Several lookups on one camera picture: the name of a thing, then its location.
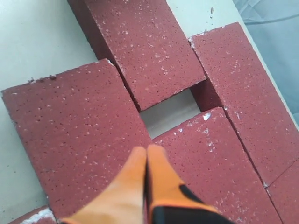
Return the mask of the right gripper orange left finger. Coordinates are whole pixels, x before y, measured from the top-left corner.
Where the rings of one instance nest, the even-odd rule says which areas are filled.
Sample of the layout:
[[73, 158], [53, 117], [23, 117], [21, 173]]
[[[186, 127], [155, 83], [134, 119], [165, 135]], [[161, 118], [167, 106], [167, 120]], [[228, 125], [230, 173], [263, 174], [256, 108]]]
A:
[[85, 207], [62, 224], [142, 224], [146, 150], [134, 147], [123, 168]]

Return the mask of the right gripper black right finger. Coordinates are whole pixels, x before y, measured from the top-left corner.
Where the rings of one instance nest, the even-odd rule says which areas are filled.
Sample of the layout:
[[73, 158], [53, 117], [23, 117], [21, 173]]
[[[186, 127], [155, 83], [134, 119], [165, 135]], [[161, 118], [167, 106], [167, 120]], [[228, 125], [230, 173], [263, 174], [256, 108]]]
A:
[[149, 224], [224, 224], [226, 218], [196, 197], [171, 166], [162, 146], [147, 148]]

